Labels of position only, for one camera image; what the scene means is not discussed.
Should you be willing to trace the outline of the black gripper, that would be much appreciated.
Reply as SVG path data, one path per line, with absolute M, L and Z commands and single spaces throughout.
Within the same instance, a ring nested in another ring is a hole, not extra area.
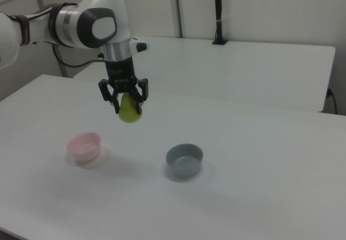
M 108 80 L 102 79 L 98 83 L 104 101 L 110 102 L 115 113 L 119 114 L 120 106 L 117 92 L 129 92 L 134 102 L 137 114 L 142 113 L 142 105 L 149 96 L 149 81 L 147 78 L 137 79 L 132 57 L 118 62 L 105 62 Z M 115 91 L 111 94 L 108 85 Z

